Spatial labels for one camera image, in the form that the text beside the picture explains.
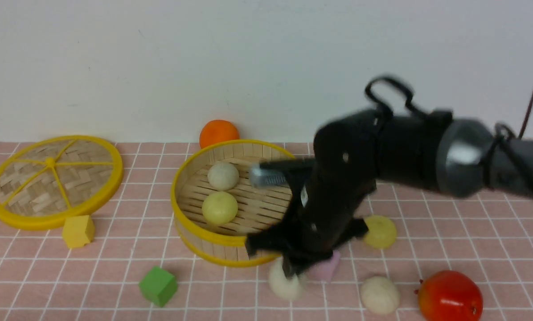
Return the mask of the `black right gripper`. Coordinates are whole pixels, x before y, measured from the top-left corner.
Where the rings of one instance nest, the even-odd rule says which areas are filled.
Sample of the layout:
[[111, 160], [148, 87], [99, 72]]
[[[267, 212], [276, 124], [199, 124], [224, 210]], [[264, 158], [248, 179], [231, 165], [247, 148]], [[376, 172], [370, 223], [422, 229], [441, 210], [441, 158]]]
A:
[[339, 246], [368, 232], [364, 220], [354, 213], [376, 184], [375, 180], [359, 183], [311, 172], [303, 184], [289, 188], [291, 201], [283, 219], [248, 234], [245, 242], [250, 256], [262, 250], [281, 254], [287, 279], [301, 276], [312, 263], [329, 259]]

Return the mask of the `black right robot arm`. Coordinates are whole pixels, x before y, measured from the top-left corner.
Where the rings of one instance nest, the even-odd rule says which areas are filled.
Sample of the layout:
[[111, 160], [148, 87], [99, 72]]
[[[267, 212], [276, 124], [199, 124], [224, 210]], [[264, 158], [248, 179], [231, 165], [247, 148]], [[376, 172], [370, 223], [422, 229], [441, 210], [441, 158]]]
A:
[[378, 180], [454, 198], [492, 189], [533, 199], [533, 140], [501, 124], [492, 133], [450, 112], [421, 118], [364, 110], [322, 126], [313, 148], [312, 158], [263, 161], [250, 171], [254, 187], [291, 189], [283, 219], [245, 241], [249, 256], [281, 254], [287, 278], [368, 234], [366, 220], [354, 213]]

